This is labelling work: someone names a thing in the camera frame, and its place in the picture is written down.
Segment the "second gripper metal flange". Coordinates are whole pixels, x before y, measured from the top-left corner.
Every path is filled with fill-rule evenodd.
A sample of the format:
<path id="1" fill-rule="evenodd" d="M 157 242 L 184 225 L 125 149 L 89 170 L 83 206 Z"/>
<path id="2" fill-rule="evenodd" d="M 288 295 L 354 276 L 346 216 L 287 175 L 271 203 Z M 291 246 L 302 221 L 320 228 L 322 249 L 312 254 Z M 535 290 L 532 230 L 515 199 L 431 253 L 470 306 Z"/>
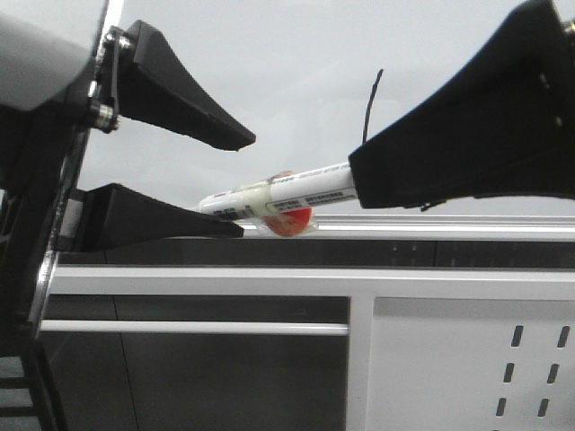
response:
<path id="1" fill-rule="evenodd" d="M 59 251 L 106 251 L 172 237 L 241 238 L 243 228 L 118 183 L 84 193 L 61 232 L 94 129 L 117 129 L 120 1 L 1 4 L 1 350 L 36 338 Z"/>

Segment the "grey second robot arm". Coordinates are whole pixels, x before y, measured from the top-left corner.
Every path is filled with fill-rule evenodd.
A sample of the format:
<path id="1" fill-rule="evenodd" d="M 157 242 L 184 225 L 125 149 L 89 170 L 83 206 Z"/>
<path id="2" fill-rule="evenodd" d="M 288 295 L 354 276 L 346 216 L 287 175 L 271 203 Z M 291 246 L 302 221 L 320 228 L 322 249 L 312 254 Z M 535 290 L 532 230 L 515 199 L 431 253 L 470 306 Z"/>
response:
<path id="1" fill-rule="evenodd" d="M 227 152 L 262 152 L 249 164 L 201 165 L 204 182 L 287 160 L 328 157 L 329 94 L 351 91 L 339 69 L 377 60 L 393 95 L 412 94 L 449 62 L 485 1 L 210 1 L 184 12 L 192 47 L 222 67 L 228 113 L 190 73 L 191 56 L 152 25 L 115 26 L 121 2 L 1 4 L 1 351 L 33 347 L 44 296 L 40 268 L 55 251 L 96 251 L 178 234 L 234 237 L 235 211 L 194 213 L 117 184 L 87 192 L 68 239 L 64 212 L 87 137 L 122 118 Z M 574 196 L 574 24 L 551 1 L 507 13 L 469 61 L 381 132 L 354 136 L 351 196 L 364 208 L 430 208 L 457 198 Z"/>

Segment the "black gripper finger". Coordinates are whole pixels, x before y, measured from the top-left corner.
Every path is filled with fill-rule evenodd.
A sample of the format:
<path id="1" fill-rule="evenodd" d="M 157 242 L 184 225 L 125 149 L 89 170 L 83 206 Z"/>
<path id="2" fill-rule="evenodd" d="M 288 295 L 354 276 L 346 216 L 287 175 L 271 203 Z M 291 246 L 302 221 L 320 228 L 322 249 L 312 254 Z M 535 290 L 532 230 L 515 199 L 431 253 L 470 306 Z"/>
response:
<path id="1" fill-rule="evenodd" d="M 237 151 L 255 142 L 256 135 L 204 91 L 157 28 L 138 20 L 123 36 L 129 47 L 119 60 L 122 116 L 220 150 Z"/>
<path id="2" fill-rule="evenodd" d="M 574 196 L 574 32 L 552 2 L 513 9 L 444 86 L 349 158 L 364 208 Z"/>

